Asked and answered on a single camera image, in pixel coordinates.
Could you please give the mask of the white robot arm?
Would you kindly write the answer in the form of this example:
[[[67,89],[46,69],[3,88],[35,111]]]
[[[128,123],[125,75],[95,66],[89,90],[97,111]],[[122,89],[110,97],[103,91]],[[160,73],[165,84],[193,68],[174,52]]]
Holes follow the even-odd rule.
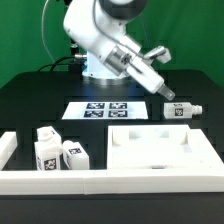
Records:
[[[72,0],[63,27],[78,46],[87,51],[86,76],[102,82],[129,77],[147,91],[171,100],[175,93],[151,67],[154,60],[166,63],[169,50],[158,46],[148,53],[126,34],[126,24],[141,14],[148,0]]]

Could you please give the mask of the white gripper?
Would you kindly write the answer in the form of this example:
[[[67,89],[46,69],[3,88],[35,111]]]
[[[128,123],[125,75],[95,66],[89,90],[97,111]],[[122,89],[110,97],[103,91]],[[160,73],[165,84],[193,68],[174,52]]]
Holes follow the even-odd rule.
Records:
[[[141,46],[128,35],[121,39],[121,43],[125,45],[132,55],[131,61],[126,68],[127,73],[149,92],[158,92],[167,100],[173,100],[175,93],[165,85],[164,79],[143,61],[140,54]]]

